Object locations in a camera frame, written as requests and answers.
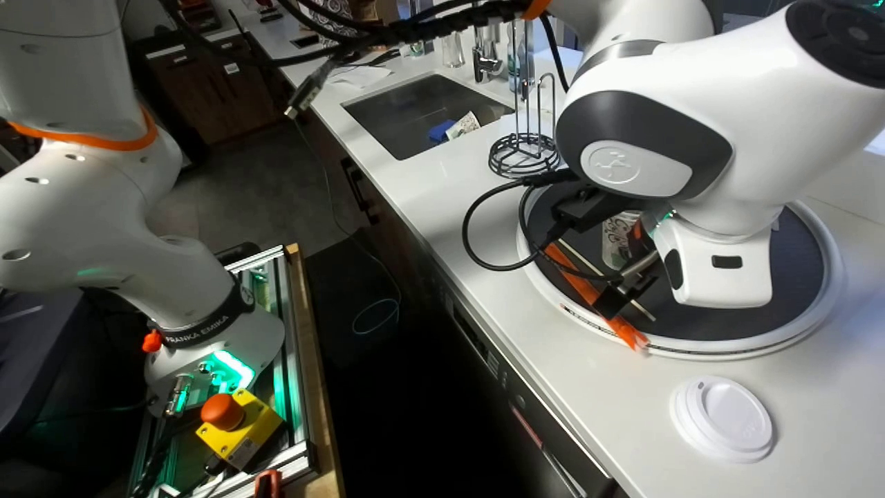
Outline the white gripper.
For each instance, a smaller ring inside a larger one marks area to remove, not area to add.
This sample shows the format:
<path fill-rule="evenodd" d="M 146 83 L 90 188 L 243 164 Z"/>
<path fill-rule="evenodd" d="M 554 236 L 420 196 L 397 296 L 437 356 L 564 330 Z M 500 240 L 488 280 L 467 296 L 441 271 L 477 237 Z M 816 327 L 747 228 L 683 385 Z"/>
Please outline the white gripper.
<path fill-rule="evenodd" d="M 669 294 L 683 308 L 756 309 L 772 301 L 772 225 L 742 236 L 718 236 L 668 213 L 650 236 L 655 249 L 646 255 L 629 249 L 603 255 L 610 275 L 595 298 L 603 318 L 633 308 L 653 322 L 642 296 L 658 282 L 655 275 L 647 275 L 658 258 Z"/>

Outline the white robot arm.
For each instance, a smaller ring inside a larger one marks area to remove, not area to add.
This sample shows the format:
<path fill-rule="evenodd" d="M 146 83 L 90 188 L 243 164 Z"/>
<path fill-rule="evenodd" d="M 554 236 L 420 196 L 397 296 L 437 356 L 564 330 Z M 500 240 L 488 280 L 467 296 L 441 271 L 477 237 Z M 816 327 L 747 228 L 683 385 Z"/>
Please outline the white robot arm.
<path fill-rule="evenodd" d="M 718 31 L 704 0 L 459 0 L 386 27 L 340 24 L 337 53 L 554 13 L 583 41 L 556 118 L 564 164 L 610 203 L 653 203 L 679 301 L 760 308 L 783 206 L 884 127 L 878 0 L 791 0 Z M 285 327 L 196 240 L 162 237 L 151 206 L 180 152 L 141 109 L 117 0 L 0 0 L 0 113 L 39 149 L 0 184 L 0 284 L 106 287 L 162 332 L 166 391 L 223 355 L 260 373 Z"/>

